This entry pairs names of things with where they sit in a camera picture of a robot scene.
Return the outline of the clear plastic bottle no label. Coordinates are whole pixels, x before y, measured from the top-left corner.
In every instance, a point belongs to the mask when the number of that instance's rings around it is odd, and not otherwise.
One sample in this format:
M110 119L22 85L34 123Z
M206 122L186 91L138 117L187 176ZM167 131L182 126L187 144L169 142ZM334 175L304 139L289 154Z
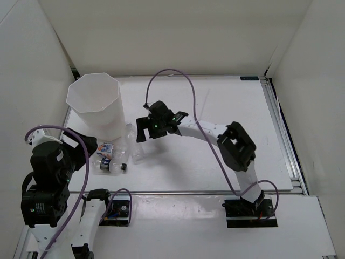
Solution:
M126 140L133 163L140 163L144 158L144 150L141 143L136 142L137 131L132 123L126 125Z

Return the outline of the black cap dark label bottle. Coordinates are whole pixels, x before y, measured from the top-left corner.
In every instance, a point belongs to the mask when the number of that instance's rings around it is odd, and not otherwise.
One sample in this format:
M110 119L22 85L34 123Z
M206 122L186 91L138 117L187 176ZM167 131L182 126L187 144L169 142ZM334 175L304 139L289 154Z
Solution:
M126 163L117 163L114 159L102 158L91 163L93 170L98 174L117 175L127 171Z

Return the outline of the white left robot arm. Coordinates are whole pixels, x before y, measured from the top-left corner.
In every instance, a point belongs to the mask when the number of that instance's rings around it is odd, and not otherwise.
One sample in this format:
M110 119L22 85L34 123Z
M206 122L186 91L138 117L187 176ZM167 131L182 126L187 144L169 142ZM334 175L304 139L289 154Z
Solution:
M89 170L97 139L63 128L63 134L78 143L73 147L49 135L47 129L35 127L24 138L32 146L32 172L22 183L24 222L37 241L39 258L94 258L101 216L113 210L110 193L95 189L84 195L81 191L72 209L67 202L72 175L82 167Z

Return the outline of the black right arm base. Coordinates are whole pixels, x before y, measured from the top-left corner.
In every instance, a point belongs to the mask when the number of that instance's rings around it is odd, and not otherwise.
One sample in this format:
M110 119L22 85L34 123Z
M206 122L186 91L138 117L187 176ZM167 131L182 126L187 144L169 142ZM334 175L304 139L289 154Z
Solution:
M265 198L256 211L247 208L240 200L225 200L228 228L275 228L278 227L272 199Z

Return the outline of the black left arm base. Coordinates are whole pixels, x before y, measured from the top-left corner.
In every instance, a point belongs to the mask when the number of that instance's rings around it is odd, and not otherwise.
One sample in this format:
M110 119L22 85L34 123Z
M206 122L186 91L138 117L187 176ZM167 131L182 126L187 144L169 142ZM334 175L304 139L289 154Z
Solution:
M132 221L133 198L128 192L122 190L109 198L110 207L101 217L99 226L129 227Z

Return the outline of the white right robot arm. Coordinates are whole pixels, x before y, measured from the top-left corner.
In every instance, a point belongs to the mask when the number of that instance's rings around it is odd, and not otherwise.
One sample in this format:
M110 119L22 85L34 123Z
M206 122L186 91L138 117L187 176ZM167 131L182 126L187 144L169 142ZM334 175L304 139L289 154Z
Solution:
M218 125L196 120L185 112L174 113L162 101L146 106L148 115L137 118L136 142L145 142L145 130L151 139L175 134L204 140L212 148L218 147L222 156L222 165L235 172L240 186L238 197L245 214L253 216L262 208L264 191L258 185L254 160L256 145L238 122L230 125Z

